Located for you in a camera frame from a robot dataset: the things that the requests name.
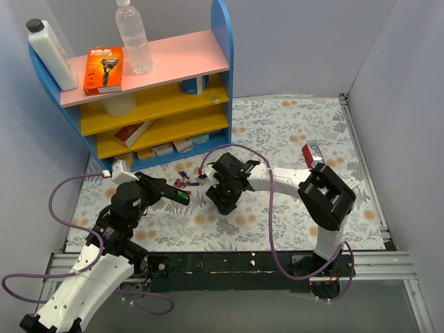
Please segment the large black remote control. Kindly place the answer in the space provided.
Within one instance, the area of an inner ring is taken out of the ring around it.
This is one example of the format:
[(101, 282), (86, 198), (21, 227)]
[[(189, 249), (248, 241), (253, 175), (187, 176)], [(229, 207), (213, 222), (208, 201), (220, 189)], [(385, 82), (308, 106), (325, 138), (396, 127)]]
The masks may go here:
[(177, 194), (177, 191), (180, 191), (180, 189), (177, 189), (171, 185), (165, 184), (164, 191), (163, 191), (163, 197), (168, 198), (169, 200), (172, 200), (174, 202), (180, 203), (181, 205), (187, 206), (190, 202), (189, 201), (181, 199), (179, 195)]

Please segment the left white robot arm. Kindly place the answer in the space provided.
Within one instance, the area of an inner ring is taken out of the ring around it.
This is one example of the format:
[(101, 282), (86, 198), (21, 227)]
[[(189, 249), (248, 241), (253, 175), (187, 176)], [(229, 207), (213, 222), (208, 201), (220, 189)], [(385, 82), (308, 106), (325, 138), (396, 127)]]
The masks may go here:
[(143, 276), (147, 252), (131, 239), (149, 206), (165, 193), (164, 178), (137, 172), (117, 186), (56, 292), (35, 314), (25, 315), (25, 332), (84, 332), (101, 305), (127, 278)]

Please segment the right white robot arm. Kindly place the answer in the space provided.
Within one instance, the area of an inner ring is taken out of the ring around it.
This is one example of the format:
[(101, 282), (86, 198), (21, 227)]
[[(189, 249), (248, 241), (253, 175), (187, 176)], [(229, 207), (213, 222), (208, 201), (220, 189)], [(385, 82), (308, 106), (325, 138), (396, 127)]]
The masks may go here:
[[(206, 194), (218, 211), (228, 215), (237, 207), (245, 191), (268, 191), (268, 237), (271, 254), (278, 270), (287, 278), (302, 281), (318, 274), (331, 275), (339, 267), (338, 255), (344, 246), (343, 229), (356, 200), (351, 188), (326, 164), (313, 169), (272, 168), (270, 164), (249, 160), (242, 162), (231, 153), (224, 153), (216, 162), (202, 166), (201, 177), (210, 188)], [(303, 276), (289, 275), (281, 266), (275, 251), (272, 231), (274, 194), (299, 198), (318, 226), (314, 250), (315, 271)]]

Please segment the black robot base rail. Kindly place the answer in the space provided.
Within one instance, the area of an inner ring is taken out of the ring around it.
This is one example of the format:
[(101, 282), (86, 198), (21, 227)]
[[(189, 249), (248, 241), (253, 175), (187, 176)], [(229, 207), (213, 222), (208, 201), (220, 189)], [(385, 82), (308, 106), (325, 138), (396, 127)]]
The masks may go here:
[(279, 251), (277, 257), (283, 271), (269, 251), (150, 253), (140, 271), (121, 287), (151, 293), (287, 290), (334, 298), (352, 274), (349, 253), (340, 254), (308, 280), (300, 278), (323, 265), (320, 257), (311, 251)]

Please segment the green battery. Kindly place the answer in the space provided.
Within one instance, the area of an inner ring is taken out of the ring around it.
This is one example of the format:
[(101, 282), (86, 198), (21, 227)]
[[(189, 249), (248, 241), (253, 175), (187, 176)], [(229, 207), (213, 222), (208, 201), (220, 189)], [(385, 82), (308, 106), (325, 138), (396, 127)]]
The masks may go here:
[(189, 201), (189, 194), (181, 191), (177, 191), (177, 194), (179, 195), (179, 197), (181, 197), (181, 199)]

